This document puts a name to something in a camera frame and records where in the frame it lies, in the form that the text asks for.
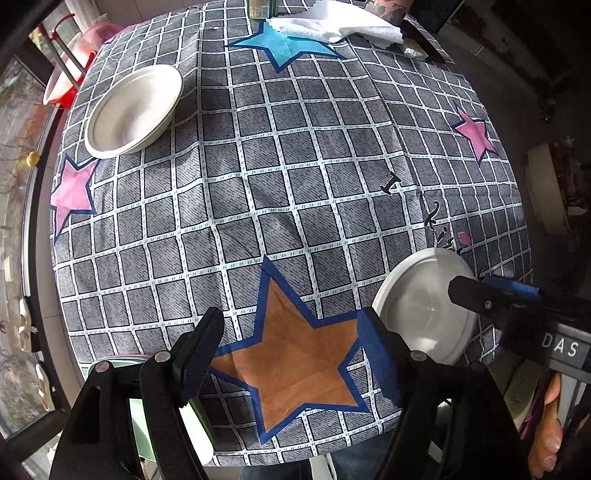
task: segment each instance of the fingernail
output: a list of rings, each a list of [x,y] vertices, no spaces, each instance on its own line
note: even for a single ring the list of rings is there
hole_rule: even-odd
[[[552,453],[558,452],[560,449],[560,439],[556,437],[550,437],[546,440],[546,448],[551,451]]]
[[[542,465],[544,466],[544,470],[546,470],[547,472],[551,472],[552,470],[554,470],[554,467],[556,465],[556,458],[555,457],[546,457],[542,461]]]

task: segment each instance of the can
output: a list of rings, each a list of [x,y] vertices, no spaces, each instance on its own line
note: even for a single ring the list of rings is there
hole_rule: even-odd
[[[366,0],[365,9],[399,27],[412,4],[413,0]]]
[[[277,15],[277,0],[247,0],[248,17],[266,20]]]

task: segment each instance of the gray checkered tablecloth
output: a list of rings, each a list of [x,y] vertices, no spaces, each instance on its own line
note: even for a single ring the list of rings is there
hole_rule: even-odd
[[[286,0],[280,12],[302,11],[311,5],[304,1]],[[153,145],[99,163],[90,186],[98,214],[72,215],[53,247],[83,370],[99,358],[170,348],[209,306],[224,311],[222,344],[251,336],[264,254],[318,317],[371,305],[402,259],[438,244],[458,249],[466,235],[461,255],[475,274],[530,279],[509,162],[485,108],[429,34],[445,65],[351,36],[334,45],[343,59],[306,54],[276,73],[265,52],[226,47],[257,30],[243,0],[213,2],[124,31],[90,68],[54,188],[66,155],[89,160],[85,122],[117,80],[165,63],[181,71],[184,90]],[[498,155],[480,166],[451,128],[460,120],[454,102],[486,121]],[[386,194],[391,172],[401,181]],[[478,321],[461,361],[489,362],[498,333]],[[371,413],[307,410],[264,445],[249,393],[208,377],[201,400],[216,436],[213,463],[288,462],[393,428],[400,411],[362,349],[348,370]]]

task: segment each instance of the orange star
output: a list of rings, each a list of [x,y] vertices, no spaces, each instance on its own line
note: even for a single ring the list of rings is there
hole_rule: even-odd
[[[262,338],[222,347],[212,368],[250,390],[261,443],[305,408],[367,411],[346,372],[359,347],[357,312],[315,319],[268,259],[259,289]]]

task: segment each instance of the yellow knob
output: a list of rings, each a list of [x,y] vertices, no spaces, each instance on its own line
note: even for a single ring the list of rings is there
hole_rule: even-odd
[[[27,165],[31,168],[36,167],[39,163],[40,155],[37,152],[31,152],[27,155]]]

